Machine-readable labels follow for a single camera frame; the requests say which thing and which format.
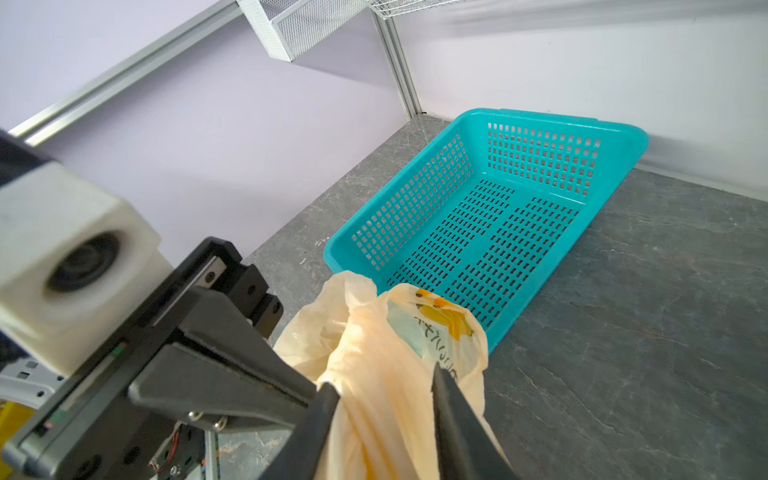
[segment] perforated basket bottom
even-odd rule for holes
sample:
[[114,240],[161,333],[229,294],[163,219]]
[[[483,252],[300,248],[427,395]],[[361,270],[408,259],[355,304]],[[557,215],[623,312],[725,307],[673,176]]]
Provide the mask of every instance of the perforated basket bottom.
[[401,265],[386,284],[412,283],[437,293],[472,311],[488,329],[511,303],[530,300],[515,294],[547,275],[541,262],[583,206],[475,175],[425,225],[414,239],[420,241],[399,252],[393,263]]

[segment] silver screw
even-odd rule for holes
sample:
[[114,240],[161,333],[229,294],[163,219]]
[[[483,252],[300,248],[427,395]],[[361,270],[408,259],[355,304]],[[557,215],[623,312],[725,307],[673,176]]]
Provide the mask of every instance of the silver screw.
[[224,430],[227,427],[227,420],[229,419],[226,416],[221,417],[218,422],[214,423],[214,430],[217,432]]

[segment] gray table surface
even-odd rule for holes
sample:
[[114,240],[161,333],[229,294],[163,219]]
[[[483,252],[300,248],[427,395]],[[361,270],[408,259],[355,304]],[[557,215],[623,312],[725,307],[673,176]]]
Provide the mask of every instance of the gray table surface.
[[[285,304],[276,334],[331,275],[329,237],[447,124],[410,121],[248,257]],[[768,204],[633,170],[485,395],[525,480],[768,478]],[[221,478],[257,478],[286,436],[222,435]]]

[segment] wall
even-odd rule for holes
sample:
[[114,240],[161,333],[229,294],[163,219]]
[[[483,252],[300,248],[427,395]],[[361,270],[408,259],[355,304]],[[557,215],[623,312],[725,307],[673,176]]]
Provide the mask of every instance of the wall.
[[2,0],[0,128],[10,130],[216,0]]
[[209,235],[249,254],[405,122],[368,12],[295,65],[243,17],[41,148],[131,202],[178,263]]
[[645,167],[768,200],[768,2],[466,0],[397,25],[431,114],[634,124]]

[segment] beige plastic bag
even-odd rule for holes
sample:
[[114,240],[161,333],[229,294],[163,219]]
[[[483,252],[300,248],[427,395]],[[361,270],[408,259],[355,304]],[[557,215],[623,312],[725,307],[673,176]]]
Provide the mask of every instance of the beige plastic bag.
[[436,362],[501,451],[482,418],[485,332],[469,310],[432,293],[402,284],[377,296],[370,279],[339,273],[291,320],[275,351],[341,396],[316,478],[436,480]]

